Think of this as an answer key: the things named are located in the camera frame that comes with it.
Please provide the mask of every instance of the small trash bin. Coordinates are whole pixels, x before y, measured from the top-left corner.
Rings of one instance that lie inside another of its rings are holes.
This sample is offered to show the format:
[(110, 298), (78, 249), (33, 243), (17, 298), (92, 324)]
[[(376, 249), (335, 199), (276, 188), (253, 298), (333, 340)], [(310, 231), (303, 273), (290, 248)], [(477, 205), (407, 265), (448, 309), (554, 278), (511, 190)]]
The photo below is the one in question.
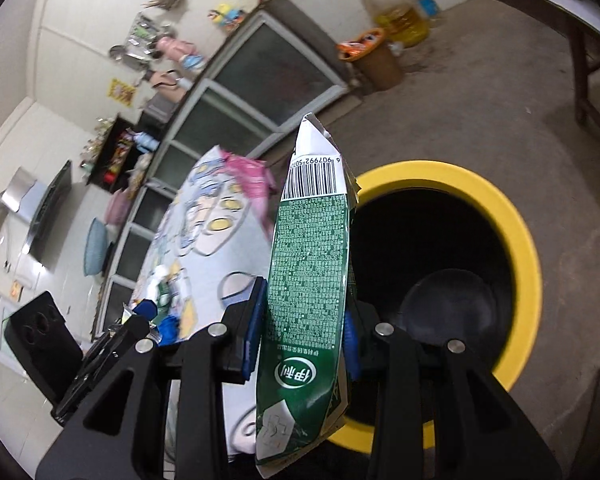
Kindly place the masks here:
[(353, 63), (377, 90), (388, 90), (404, 78), (382, 28), (372, 28), (353, 41), (341, 43), (338, 48), (340, 59)]
[[(416, 340), (464, 340), (510, 390), (542, 309), (538, 255), (513, 204), (475, 173), (431, 160), (382, 166), (358, 183), (350, 256), (360, 300)], [(377, 391), (352, 384), (346, 424), (331, 442), (371, 452)], [(426, 391), (422, 410), (431, 447)]]

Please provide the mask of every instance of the yellow rim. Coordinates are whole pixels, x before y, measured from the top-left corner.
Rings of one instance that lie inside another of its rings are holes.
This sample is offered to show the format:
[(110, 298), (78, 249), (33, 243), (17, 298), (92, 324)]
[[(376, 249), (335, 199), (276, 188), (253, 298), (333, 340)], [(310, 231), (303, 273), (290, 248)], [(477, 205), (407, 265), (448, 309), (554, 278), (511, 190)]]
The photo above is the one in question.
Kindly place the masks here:
[[(511, 333), (493, 375), (508, 391), (522, 373), (536, 341), (542, 311), (542, 275), (536, 247), (522, 217), (504, 194), (481, 176), (444, 162), (409, 160), (367, 171), (358, 177), (360, 206), (379, 196), (406, 189), (439, 189), (465, 200), (487, 218), (509, 254), (514, 283)], [(347, 419), (331, 435), (334, 444), (371, 453), (374, 428)], [(433, 423), (424, 424), (424, 447), (435, 444)]]

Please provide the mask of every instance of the concrete floor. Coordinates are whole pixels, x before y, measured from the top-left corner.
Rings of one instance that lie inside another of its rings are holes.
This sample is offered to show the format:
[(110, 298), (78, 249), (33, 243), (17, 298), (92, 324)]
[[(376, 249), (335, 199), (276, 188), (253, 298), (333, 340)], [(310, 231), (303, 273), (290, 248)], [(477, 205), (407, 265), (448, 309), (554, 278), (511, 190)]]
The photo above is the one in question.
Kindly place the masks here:
[[(355, 174), (451, 162), (499, 187), (530, 228), (544, 307), (512, 395), (567, 472), (600, 368), (600, 140), (573, 120), (567, 41), (493, 0), (471, 0), (408, 50), (398, 87), (330, 124)], [(595, 85), (600, 98), (600, 80)]]

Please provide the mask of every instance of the bolt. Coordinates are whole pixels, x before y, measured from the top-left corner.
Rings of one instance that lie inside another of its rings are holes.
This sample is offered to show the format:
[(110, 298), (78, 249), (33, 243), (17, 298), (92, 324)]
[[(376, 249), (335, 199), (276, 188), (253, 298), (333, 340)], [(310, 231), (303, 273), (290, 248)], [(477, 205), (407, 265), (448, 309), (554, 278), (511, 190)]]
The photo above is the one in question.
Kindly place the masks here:
[(144, 338), (136, 343), (136, 352), (145, 354), (154, 347), (154, 342)]
[(394, 327), (390, 323), (378, 323), (376, 325), (376, 332), (379, 335), (388, 336), (394, 333)]
[(452, 339), (446, 344), (446, 347), (449, 348), (449, 351), (454, 354), (461, 354), (466, 348), (466, 346), (464, 346), (464, 343), (459, 339)]
[(221, 335), (226, 334), (226, 325), (222, 323), (213, 323), (213, 325), (209, 325), (209, 328), (206, 329), (209, 332), (211, 337), (220, 337)]

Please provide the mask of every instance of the white oval logo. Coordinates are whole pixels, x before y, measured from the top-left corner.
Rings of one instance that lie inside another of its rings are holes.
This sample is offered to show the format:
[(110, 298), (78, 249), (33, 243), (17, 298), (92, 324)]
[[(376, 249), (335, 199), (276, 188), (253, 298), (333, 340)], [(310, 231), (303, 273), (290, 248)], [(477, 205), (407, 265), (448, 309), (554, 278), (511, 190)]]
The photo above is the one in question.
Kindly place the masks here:
[(315, 365), (304, 357), (287, 357), (278, 363), (273, 375), (280, 386), (295, 390), (315, 379)]

